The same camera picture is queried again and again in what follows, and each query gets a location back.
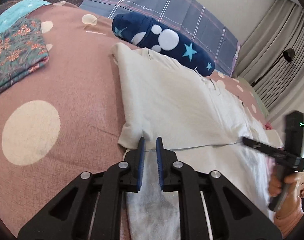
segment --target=navy star pillow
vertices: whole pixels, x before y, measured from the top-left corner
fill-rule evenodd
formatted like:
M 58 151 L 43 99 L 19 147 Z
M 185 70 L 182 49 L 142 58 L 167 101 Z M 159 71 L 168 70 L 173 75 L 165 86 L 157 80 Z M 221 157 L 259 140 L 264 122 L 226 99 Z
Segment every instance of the navy star pillow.
M 214 70 L 214 62 L 204 49 L 152 17 L 137 12 L 117 14 L 112 29 L 117 37 L 175 58 L 204 77 Z

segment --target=white cloth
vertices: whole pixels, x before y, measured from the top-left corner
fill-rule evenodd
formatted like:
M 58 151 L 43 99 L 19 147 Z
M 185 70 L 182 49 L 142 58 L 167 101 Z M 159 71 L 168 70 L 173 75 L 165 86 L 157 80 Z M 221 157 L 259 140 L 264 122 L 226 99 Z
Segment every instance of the white cloth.
M 122 43 L 112 51 L 126 119 L 119 143 L 134 149 L 144 136 L 146 150 L 153 150 L 161 136 L 166 149 L 181 149 L 175 150 L 179 160 L 200 172 L 220 171 L 272 218 L 266 158 L 237 143 L 240 136 L 268 143 L 249 109 L 172 58 Z M 141 191 L 127 194 L 127 209 L 132 240 L 180 239 L 178 195 L 161 192 L 155 151 L 146 152 Z
M 195 170 L 220 171 L 270 219 L 267 208 L 268 169 L 264 155 L 241 144 L 205 146 L 175 151 L 178 160 Z M 127 211 L 132 240 L 180 239 L 177 192 L 161 192 L 156 152 L 146 152 L 139 193 L 127 193 Z
M 146 149 L 161 136 L 169 149 L 226 145 L 250 136 L 245 110 L 233 94 L 177 60 L 149 49 L 113 46 L 126 123 L 119 144 Z
M 268 145 L 274 147 L 274 148 L 283 148 L 284 144 L 277 132 L 277 130 L 265 130 L 265 134 L 268 137 Z

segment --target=hand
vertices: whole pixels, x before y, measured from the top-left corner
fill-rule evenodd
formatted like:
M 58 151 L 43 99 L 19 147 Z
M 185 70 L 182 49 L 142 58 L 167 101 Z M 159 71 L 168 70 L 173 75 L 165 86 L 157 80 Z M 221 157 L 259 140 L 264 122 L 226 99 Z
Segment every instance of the hand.
M 284 182 L 291 184 L 288 190 L 288 194 L 296 194 L 299 187 L 300 172 L 294 172 L 293 174 L 285 177 Z M 276 177 L 276 167 L 273 168 L 273 173 L 271 174 L 271 179 L 269 182 L 268 192 L 271 197 L 276 197 L 281 193 L 281 181 Z
M 277 212 L 278 217 L 289 215 L 298 205 L 298 197 L 304 197 L 304 172 L 294 172 L 287 176 L 284 182 L 291 184 L 288 190 L 288 195 L 281 209 Z M 271 197 L 276 197 L 281 193 L 281 182 L 276 177 L 276 169 L 273 169 L 269 182 L 268 192 Z

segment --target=curtain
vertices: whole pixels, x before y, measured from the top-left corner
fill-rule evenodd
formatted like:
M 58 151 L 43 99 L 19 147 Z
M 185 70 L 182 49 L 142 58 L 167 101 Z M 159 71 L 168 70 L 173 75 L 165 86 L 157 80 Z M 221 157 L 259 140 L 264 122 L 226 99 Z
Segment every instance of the curtain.
M 269 110 L 267 120 L 283 139 L 284 116 L 293 110 L 304 113 L 304 10 L 289 0 L 276 0 L 241 47 L 234 72 L 252 83 L 288 48 L 296 52 L 293 61 L 283 58 L 254 87 Z
M 234 76 L 256 81 L 282 55 L 293 48 L 291 63 L 282 58 L 254 90 L 272 111 L 304 75 L 304 10 L 289 0 L 276 0 L 264 19 L 242 45 Z

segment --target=folded floral cloth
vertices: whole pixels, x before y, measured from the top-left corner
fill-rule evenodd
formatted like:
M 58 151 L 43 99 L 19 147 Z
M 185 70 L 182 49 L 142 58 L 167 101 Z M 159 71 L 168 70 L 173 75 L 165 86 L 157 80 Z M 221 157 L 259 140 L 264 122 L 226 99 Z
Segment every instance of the folded floral cloth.
M 214 62 L 204 49 L 152 17 L 137 12 L 117 14 L 112 30 L 115 36 L 140 48 L 175 58 L 181 65 L 204 77 L 210 76 L 214 70 Z
M 22 18 L 0 33 L 0 93 L 47 61 L 40 21 Z

